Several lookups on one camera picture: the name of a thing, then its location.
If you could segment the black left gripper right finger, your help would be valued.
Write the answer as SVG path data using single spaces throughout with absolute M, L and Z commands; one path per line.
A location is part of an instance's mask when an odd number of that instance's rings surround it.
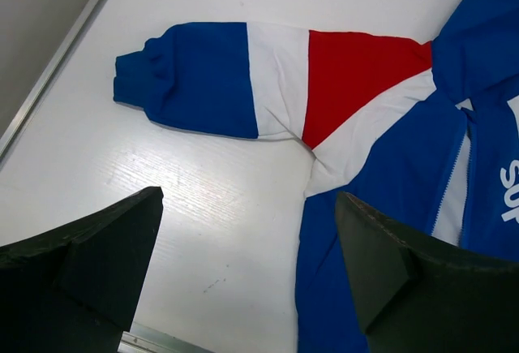
M 336 224 L 371 352 L 516 352 L 518 264 L 457 248 L 337 196 Z

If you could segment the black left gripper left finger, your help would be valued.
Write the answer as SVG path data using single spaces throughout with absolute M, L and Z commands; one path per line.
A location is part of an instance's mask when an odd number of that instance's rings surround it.
M 3 352 L 115 352 L 134 320 L 163 213 L 146 187 L 1 248 Z

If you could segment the blue white red hooded jacket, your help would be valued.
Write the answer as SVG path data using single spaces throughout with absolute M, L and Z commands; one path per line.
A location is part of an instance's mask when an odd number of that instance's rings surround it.
M 114 100 L 185 131 L 313 153 L 298 350 L 365 352 L 335 223 L 348 192 L 423 233 L 518 258 L 518 0 L 462 0 L 427 43 L 185 23 L 115 61 Z

